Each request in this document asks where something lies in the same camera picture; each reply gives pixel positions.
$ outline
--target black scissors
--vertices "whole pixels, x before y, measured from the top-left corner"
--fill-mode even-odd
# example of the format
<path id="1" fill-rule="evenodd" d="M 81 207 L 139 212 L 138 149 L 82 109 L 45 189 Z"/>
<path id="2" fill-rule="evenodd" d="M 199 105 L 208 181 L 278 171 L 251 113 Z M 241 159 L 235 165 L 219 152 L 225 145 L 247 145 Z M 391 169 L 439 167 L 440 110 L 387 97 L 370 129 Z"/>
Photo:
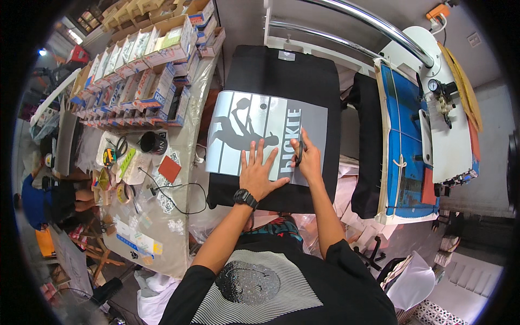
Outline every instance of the black scissors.
<path id="1" fill-rule="evenodd" d="M 115 158 L 118 159 L 122 155 L 126 153 L 128 150 L 128 142 L 126 141 L 126 137 L 122 136 L 118 139 L 118 143 L 115 145 L 110 141 L 109 138 L 107 138 L 107 142 L 114 146 L 115 148 Z"/>

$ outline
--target silhouette graphic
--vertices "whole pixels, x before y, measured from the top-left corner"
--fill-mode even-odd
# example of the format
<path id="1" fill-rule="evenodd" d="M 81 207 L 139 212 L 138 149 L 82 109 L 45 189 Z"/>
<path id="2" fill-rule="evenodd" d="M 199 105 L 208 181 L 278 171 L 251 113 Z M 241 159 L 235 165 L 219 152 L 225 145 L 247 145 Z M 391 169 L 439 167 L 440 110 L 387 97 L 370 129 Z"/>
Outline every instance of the silhouette graphic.
<path id="1" fill-rule="evenodd" d="M 240 122 L 237 111 L 248 108 L 251 105 L 251 101 L 247 98 L 242 98 L 237 102 L 237 108 L 232 110 L 231 114 L 235 118 L 235 122 L 238 124 L 240 131 L 244 135 L 238 135 L 233 126 L 231 125 L 231 120 L 227 116 L 216 116 L 213 118 L 214 123 L 220 123 L 222 130 L 218 130 L 215 132 L 211 139 L 208 147 L 213 144 L 215 139 L 220 139 L 222 142 L 227 144 L 229 147 L 236 150 L 245 150 L 249 151 L 251 148 L 251 141 L 255 141 L 258 146 L 258 141 L 262 138 L 259 134 L 255 133 L 253 129 L 253 125 L 251 124 L 251 118 L 249 114 L 245 118 L 245 125 Z M 276 135 L 273 135 L 272 132 L 269 132 L 271 135 L 264 138 L 264 147 L 265 146 L 277 146 L 279 143 L 279 139 Z"/>

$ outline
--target folded black t-shirt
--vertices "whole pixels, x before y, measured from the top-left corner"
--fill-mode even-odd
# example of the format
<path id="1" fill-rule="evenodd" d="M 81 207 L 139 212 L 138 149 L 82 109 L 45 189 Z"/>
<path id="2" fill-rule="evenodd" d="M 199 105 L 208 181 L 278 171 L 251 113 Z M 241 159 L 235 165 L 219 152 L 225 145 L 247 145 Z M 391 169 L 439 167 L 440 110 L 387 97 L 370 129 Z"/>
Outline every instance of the folded black t-shirt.
<path id="1" fill-rule="evenodd" d="M 397 324 L 397 318 L 345 240 L 330 246 L 324 261 L 302 253 L 291 238 L 249 235 L 217 276 L 200 265 L 186 271 L 160 325 L 190 323 Z"/>

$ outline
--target black wristwatch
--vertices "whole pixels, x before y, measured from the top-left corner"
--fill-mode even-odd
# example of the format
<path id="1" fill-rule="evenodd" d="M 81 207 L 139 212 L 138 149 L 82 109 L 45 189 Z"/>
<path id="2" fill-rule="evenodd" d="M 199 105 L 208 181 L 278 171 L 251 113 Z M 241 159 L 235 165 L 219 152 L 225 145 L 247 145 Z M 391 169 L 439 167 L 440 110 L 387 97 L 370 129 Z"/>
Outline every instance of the black wristwatch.
<path id="1" fill-rule="evenodd" d="M 244 188 L 241 188 L 235 192 L 235 195 L 233 195 L 233 201 L 238 204 L 247 204 L 253 208 L 253 211 L 255 211 L 256 207 L 258 206 L 258 202 L 255 200 L 255 198 L 251 195 L 251 193 L 249 193 L 248 190 Z"/>

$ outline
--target left hand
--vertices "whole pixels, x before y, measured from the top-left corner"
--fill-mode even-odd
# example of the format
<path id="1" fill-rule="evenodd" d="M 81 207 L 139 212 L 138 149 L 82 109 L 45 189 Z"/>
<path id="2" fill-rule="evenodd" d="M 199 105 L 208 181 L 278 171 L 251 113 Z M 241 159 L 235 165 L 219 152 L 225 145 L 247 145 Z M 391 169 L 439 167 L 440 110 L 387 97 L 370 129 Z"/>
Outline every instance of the left hand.
<path id="1" fill-rule="evenodd" d="M 277 181 L 270 181 L 268 179 L 269 170 L 272 163 L 278 154 L 278 148 L 274 148 L 267 158 L 265 165 L 262 165 L 264 160 L 264 140 L 260 139 L 258 142 L 258 151 L 255 157 L 255 141 L 251 142 L 249 151 L 249 164 L 245 159 L 245 150 L 242 150 L 242 171 L 240 172 L 240 188 L 248 190 L 248 192 L 255 198 L 257 202 L 266 197 L 275 189 L 287 184 L 290 179 L 288 177 L 281 178 Z"/>

